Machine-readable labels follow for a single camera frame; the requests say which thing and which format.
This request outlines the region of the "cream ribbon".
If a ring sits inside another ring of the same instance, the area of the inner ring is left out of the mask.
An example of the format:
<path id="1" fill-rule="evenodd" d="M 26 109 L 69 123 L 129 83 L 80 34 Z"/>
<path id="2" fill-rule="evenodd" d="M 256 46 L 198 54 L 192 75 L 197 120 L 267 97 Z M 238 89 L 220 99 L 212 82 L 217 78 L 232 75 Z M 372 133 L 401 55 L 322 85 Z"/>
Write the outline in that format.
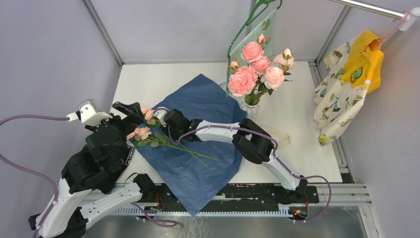
<path id="1" fill-rule="evenodd" d="M 290 136 L 281 131 L 256 124 L 241 123 L 233 142 L 238 151 L 254 164 L 268 163 L 277 149 L 289 145 Z"/>

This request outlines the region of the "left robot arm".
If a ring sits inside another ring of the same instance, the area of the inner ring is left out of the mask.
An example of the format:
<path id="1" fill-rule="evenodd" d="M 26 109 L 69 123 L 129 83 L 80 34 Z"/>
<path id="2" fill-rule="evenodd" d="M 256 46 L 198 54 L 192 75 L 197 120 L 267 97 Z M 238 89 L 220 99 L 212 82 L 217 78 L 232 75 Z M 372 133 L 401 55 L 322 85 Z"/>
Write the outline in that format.
<path id="1" fill-rule="evenodd" d="M 69 121 L 79 120 L 91 134 L 82 150 L 62 169 L 58 191 L 41 213 L 29 218 L 38 238 L 80 238 L 96 222 L 132 202 L 150 202 L 156 186 L 147 174 L 138 174 L 119 190 L 115 184 L 131 162 L 134 147 L 127 135 L 144 122 L 139 103 L 116 102 L 112 107 L 124 114 L 108 114 L 85 100 L 70 113 Z"/>

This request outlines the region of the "separated pink rose stem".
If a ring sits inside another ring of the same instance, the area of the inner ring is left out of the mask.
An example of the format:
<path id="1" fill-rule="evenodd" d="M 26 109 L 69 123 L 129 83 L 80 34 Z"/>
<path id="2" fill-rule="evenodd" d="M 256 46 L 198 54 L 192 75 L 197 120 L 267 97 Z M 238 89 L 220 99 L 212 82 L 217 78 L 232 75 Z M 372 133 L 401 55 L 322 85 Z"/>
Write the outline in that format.
<path id="1" fill-rule="evenodd" d="M 255 41 L 248 42 L 242 47 L 241 57 L 260 76 L 260 83 L 269 90 L 275 90 L 285 81 L 292 57 L 282 53 L 270 60 L 264 55 L 267 45 L 265 35 L 259 34 Z"/>

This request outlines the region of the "pink flower bunch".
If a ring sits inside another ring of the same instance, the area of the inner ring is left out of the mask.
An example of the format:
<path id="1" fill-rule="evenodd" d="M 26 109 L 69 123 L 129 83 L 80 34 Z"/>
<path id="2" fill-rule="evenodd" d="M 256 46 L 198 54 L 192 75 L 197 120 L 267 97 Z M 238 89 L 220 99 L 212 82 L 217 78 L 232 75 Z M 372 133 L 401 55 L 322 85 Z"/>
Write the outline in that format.
<path id="1" fill-rule="evenodd" d="M 290 68 L 286 73 L 286 76 L 288 76 L 290 75 L 289 71 L 295 66 L 295 60 L 289 48 L 286 48 L 282 53 L 287 53 L 292 57 Z M 271 95 L 274 92 L 274 90 L 269 90 L 260 83 L 260 76 L 249 65 L 239 66 L 238 61 L 235 60 L 229 67 L 233 72 L 228 77 L 227 90 L 232 96 L 243 97 L 247 104 L 256 105 L 260 103 L 264 94 Z"/>

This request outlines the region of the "blue wrapping paper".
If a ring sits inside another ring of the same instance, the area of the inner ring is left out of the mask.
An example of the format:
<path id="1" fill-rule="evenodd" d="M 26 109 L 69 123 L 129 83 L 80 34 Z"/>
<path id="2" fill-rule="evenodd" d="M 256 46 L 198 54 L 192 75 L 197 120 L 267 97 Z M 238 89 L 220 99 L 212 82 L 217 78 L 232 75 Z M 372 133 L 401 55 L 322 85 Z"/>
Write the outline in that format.
<path id="1" fill-rule="evenodd" d="M 246 118 L 238 102 L 203 74 L 168 95 L 156 107 L 177 109 L 187 119 L 215 123 L 236 123 Z M 230 143 L 186 142 L 172 148 L 149 145 L 137 151 L 156 170 L 184 208 L 195 216 L 238 173 L 241 153 Z"/>

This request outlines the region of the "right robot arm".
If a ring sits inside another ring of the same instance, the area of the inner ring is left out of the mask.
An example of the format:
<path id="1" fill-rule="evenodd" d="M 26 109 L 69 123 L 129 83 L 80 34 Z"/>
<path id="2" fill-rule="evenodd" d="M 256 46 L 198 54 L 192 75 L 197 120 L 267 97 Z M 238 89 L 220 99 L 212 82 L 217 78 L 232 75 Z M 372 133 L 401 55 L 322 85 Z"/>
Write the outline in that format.
<path id="1" fill-rule="evenodd" d="M 299 202 L 306 196 L 308 181 L 289 169 L 277 156 L 279 144 L 251 119 L 237 123 L 214 123 L 202 119 L 189 120 L 179 111 L 163 108 L 154 115 L 161 129 L 173 141 L 217 141 L 234 145 L 247 161 L 264 166 L 286 190 L 287 198 Z"/>

